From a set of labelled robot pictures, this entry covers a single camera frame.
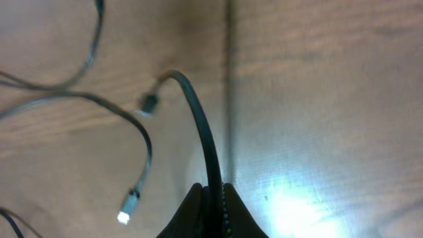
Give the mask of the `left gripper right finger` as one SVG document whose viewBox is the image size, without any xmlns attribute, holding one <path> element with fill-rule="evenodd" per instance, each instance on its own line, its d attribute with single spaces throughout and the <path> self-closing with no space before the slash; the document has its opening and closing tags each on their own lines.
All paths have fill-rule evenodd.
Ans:
<svg viewBox="0 0 423 238">
<path fill-rule="evenodd" d="M 235 187 L 223 185 L 223 236 L 231 238 L 268 238 L 245 206 Z"/>
</svg>

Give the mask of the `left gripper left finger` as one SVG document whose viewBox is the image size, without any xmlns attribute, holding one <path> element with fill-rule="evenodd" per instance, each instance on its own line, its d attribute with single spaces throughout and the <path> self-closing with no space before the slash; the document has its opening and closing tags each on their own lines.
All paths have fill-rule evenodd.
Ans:
<svg viewBox="0 0 423 238">
<path fill-rule="evenodd" d="M 208 186 L 194 183 L 178 210 L 157 238 L 207 237 L 210 221 Z"/>
</svg>

